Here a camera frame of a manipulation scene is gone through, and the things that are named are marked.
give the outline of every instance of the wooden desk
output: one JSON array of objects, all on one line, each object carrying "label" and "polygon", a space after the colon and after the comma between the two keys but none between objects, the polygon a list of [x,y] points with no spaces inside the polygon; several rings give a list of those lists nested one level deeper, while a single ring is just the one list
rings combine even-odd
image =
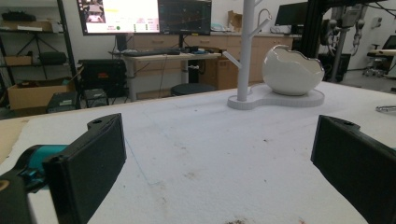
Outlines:
[{"label": "wooden desk", "polygon": [[136,101],[137,92],[136,86],[139,85],[138,81],[136,81],[136,64],[137,63],[166,63],[170,61],[181,61],[181,80],[180,83],[188,83],[189,82],[189,69],[188,69],[188,60],[204,60],[204,59],[216,59],[221,54],[219,53],[209,53],[209,54],[189,54],[189,53],[181,53],[180,55],[152,55],[145,57],[122,57],[125,61],[127,67],[128,77],[128,87],[130,91],[130,99],[131,101]]},{"label": "wooden desk", "polygon": [[[310,108],[233,110],[228,90],[31,118],[13,134],[0,174],[26,148],[70,144],[87,122],[121,113],[127,161],[90,223],[366,223],[310,160],[318,115],[355,122],[394,147],[396,114],[375,107],[396,95],[326,82],[317,90],[324,104]],[[0,121],[1,133],[13,121]],[[57,222],[48,190],[29,198],[38,223]]]}]

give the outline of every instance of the white pole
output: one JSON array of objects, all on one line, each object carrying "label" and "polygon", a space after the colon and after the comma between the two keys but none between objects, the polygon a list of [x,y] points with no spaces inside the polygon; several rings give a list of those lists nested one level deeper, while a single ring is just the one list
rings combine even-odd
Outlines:
[{"label": "white pole", "polygon": [[254,0],[244,1],[244,12],[242,17],[242,50],[241,64],[242,67],[238,73],[238,91],[237,100],[245,102],[248,97],[248,77],[250,72],[250,53],[253,35],[253,17],[254,17]]}]

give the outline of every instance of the computer monitor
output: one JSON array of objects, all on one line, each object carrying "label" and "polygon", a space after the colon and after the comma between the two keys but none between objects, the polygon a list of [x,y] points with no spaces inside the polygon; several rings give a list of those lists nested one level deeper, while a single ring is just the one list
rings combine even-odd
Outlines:
[{"label": "computer monitor", "polygon": [[211,0],[158,0],[160,29],[169,35],[210,35]]},{"label": "computer monitor", "polygon": [[307,2],[280,5],[275,25],[304,25]]},{"label": "computer monitor", "polygon": [[115,35],[126,49],[126,35],[159,33],[157,0],[77,0],[83,35]]},{"label": "computer monitor", "polygon": [[396,35],[391,35],[382,49],[396,49]]}]

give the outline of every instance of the cardboard box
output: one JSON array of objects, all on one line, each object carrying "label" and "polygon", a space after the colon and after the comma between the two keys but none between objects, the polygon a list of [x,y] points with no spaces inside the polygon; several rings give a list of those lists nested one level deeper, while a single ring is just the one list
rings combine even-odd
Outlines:
[{"label": "cardboard box", "polygon": [[53,93],[75,90],[74,82],[70,81],[70,77],[28,81],[28,83],[27,88],[24,88],[23,84],[8,88],[9,104],[17,116],[45,114]]},{"label": "cardboard box", "polygon": [[235,32],[242,30],[242,14],[234,13],[232,10],[228,11],[228,23],[233,26]]},{"label": "cardboard box", "polygon": [[238,84],[238,67],[228,59],[206,59],[205,72],[199,82],[216,87],[218,91],[234,89]]},{"label": "cardboard box", "polygon": [[8,27],[10,30],[29,30],[40,32],[52,32],[52,24],[49,21],[2,21],[2,27]]},{"label": "cardboard box", "polygon": [[32,56],[5,56],[4,61],[8,66],[32,64]]}]

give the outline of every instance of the white base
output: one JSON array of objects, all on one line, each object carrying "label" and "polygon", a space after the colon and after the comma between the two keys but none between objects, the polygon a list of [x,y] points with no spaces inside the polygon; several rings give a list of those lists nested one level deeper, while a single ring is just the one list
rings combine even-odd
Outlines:
[{"label": "white base", "polygon": [[228,106],[233,109],[251,110],[261,105],[283,105],[291,107],[314,107],[322,105],[324,94],[321,91],[312,90],[302,96],[281,95],[272,91],[265,84],[259,84],[250,88],[250,93],[245,102],[237,100],[237,96],[228,99]]}]

